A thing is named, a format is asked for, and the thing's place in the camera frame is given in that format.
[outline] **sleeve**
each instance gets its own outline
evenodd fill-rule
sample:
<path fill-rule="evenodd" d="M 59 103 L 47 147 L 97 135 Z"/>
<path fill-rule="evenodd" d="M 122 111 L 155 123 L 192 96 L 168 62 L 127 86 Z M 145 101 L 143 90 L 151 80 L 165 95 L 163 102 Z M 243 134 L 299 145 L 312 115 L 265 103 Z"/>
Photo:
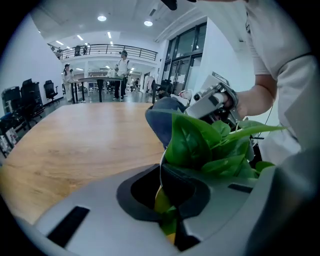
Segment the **sleeve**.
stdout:
<path fill-rule="evenodd" d="M 247 46 L 250 50 L 252 61 L 253 61 L 253 69 L 255 75 L 270 75 L 270 72 L 268 71 L 265 63 L 258 55 L 256 48 L 252 42 L 252 37 L 250 34 L 247 36 L 246 40 Z"/>

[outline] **wooden table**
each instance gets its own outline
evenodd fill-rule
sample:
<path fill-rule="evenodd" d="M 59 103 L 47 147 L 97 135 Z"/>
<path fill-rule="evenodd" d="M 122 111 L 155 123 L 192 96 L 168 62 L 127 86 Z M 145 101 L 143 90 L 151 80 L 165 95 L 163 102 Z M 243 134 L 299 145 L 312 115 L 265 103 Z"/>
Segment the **wooden table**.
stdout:
<path fill-rule="evenodd" d="M 160 162 L 164 148 L 145 119 L 149 103 L 66 105 L 36 124 L 0 170 L 12 214 L 33 224 L 91 181 Z"/>

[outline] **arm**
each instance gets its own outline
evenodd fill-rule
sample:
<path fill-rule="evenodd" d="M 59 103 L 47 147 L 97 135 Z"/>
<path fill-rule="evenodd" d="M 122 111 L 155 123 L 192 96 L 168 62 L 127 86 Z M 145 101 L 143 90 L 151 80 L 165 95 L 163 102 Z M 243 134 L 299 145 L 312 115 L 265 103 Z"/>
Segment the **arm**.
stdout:
<path fill-rule="evenodd" d="M 237 110 L 242 118 L 265 113 L 272 107 L 277 97 L 277 82 L 258 55 L 251 36 L 248 36 L 247 44 L 253 60 L 255 83 L 250 90 L 237 92 L 239 100 Z"/>

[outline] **ceiling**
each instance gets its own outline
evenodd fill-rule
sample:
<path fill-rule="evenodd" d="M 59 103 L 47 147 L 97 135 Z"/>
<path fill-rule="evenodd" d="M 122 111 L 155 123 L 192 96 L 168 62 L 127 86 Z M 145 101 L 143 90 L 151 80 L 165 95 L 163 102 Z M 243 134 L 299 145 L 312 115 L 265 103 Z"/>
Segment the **ceiling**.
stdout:
<path fill-rule="evenodd" d="M 106 69 L 106 65 L 108 65 L 111 69 L 115 67 L 117 64 L 117 61 L 103 61 L 103 60 L 97 60 L 97 61 L 88 61 L 88 69 L 89 71 L 99 71 L 100 69 Z M 74 70 L 75 74 L 83 73 L 85 69 L 85 63 L 84 62 L 76 62 L 76 63 L 70 63 L 71 68 Z M 148 73 L 153 67 L 139 64 L 139 63 L 133 63 L 132 67 L 134 68 L 133 74 L 137 73 Z"/>
<path fill-rule="evenodd" d="M 194 4 L 177 0 L 178 9 L 169 10 L 160 0 L 44 0 L 31 16 L 43 38 L 52 41 L 90 32 L 113 31 L 154 40 Z M 98 16 L 106 16 L 99 21 Z M 147 27 L 144 21 L 152 21 Z"/>

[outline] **blue cloth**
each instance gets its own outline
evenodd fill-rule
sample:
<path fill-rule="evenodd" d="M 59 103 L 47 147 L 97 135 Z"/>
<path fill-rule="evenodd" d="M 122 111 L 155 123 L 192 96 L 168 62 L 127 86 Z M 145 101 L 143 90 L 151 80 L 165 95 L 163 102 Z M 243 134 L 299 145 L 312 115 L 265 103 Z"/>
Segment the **blue cloth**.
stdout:
<path fill-rule="evenodd" d="M 170 143 L 172 136 L 172 115 L 170 113 L 164 112 L 154 112 L 153 110 L 180 110 L 184 112 L 187 107 L 185 107 L 181 102 L 179 102 L 176 98 L 164 97 L 157 102 L 154 103 L 146 112 L 145 118 L 162 142 L 163 147 L 166 149 Z"/>

